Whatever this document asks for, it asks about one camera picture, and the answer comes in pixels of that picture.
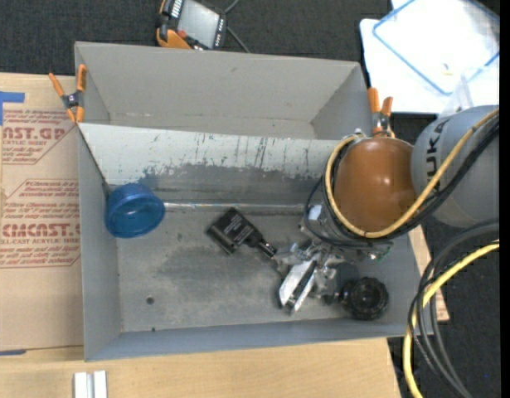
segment blue plastic cup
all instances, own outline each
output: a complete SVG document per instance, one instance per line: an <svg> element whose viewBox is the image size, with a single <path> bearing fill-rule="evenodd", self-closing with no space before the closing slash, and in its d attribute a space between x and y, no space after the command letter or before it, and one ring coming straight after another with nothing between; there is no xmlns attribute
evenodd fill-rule
<svg viewBox="0 0 510 398"><path fill-rule="evenodd" d="M112 235L130 239L155 229L165 212L163 201L148 187L136 182L124 184L107 198L105 226Z"/></svg>

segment black knob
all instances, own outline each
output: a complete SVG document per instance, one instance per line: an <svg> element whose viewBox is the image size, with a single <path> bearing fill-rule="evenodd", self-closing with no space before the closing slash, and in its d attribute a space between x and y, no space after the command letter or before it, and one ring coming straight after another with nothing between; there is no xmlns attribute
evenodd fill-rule
<svg viewBox="0 0 510 398"><path fill-rule="evenodd" d="M343 307L353 318L374 320L386 311L389 294L378 279L363 277L346 283L341 298Z"/></svg>

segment yellow cable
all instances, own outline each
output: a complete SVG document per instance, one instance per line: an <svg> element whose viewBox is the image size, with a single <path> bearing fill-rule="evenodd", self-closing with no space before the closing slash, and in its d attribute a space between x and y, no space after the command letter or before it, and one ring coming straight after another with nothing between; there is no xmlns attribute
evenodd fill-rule
<svg viewBox="0 0 510 398"><path fill-rule="evenodd" d="M435 175L431 178L428 185L425 187L425 189L422 191L422 193L417 197L413 205L408 208L408 210L401 216L401 218L398 219L398 221L395 221L393 224L385 228L381 231L365 231L362 230L356 226L354 226L340 211L338 208L338 205L336 204L336 201L333 197L333 190L332 190L332 168L334 161L336 160L339 151L343 149L345 146L347 146L349 143L355 141L357 139L356 136L351 136L345 140L343 140L332 152L330 155L330 158L328 159L327 163L327 170L325 172L325 189L327 191L328 195L328 201L330 202L330 206L332 207L334 213L336 214L336 217L339 219L339 221L347 227L350 231L357 235L361 235L366 238L370 239L376 239L379 237L383 237L385 235L388 235L398 229L400 226L405 224L420 208L422 203L425 201L425 199L431 194L433 188L435 185L439 182L440 178L443 176L446 169L449 167L449 165L452 163L454 158L458 155L458 153L461 151L461 148L465 145L465 143L469 140L469 138L475 133L476 130L481 128L484 124L486 124L490 119L494 118L499 113L499 107L494 109L493 111L486 114L483 118L481 118L469 131L467 131L463 137L456 143L454 148L450 151L449 155L446 157L446 159L443 161Z"/></svg>
<svg viewBox="0 0 510 398"><path fill-rule="evenodd" d="M449 279L451 279L455 274L457 274L460 270L462 270L467 265L474 262L477 258L480 258L483 255L486 255L489 252L492 252L493 250L499 249L499 240L497 240L496 243L493 243L491 245L486 245L483 248L480 248L479 250L474 251L472 254L466 256L463 258L460 262L452 266L450 269L448 269L445 273L443 273L441 276L437 278L437 280L430 284L425 291L423 302L422 302L422 308L424 308L427 303L430 301L432 296L437 293L439 288L445 284ZM417 320L417 310L416 307L413 309L413 312L411 313L411 326L415 328ZM413 368L411 366L411 344L412 344L413 337L411 336L411 327L408 324L406 326L406 334L404 335L404 345L402 348L402 364L404 368L404 376L406 377L406 382L408 387L410 388L411 394L415 398L423 398L422 394L419 391L419 387L416 384L415 377L413 376Z"/></svg>

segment dark floor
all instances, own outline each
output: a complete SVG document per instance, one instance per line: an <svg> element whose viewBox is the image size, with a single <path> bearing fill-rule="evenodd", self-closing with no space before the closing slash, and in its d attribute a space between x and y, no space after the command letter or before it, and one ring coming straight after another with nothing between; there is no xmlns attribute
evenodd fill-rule
<svg viewBox="0 0 510 398"><path fill-rule="evenodd" d="M75 41L156 46L154 16L161 1L0 0L0 71L74 75ZM207 1L227 7L233 0ZM500 0L479 1L500 14ZM241 0L228 20L253 53L362 62L359 22L382 18L390 9L389 0ZM243 50L229 36L223 51ZM394 114L394 129L412 143L432 119ZM459 233L433 218L424 228L432 255ZM501 396L499 289L499 258L492 255L450 280L444 291L450 314L442 327L446 347L474 397ZM398 364L400 340L390 344ZM455 396L418 356L415 365L425 396ZM409 396L403 376L401 392Z"/></svg>

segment gray box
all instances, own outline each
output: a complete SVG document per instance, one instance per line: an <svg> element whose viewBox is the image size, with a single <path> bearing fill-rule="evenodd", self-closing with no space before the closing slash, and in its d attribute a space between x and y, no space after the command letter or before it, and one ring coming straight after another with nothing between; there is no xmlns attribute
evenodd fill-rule
<svg viewBox="0 0 510 398"><path fill-rule="evenodd" d="M315 298L290 316L260 252L227 255L205 234L235 206L281 250L307 239L298 223L328 156L356 129L371 133L359 64L84 42L75 63L89 70L79 124L86 360L404 333L420 279L407 235L382 262L359 264L390 294L382 318L360 322ZM147 235L116 239L106 196L127 182L150 186L167 213Z"/></svg>

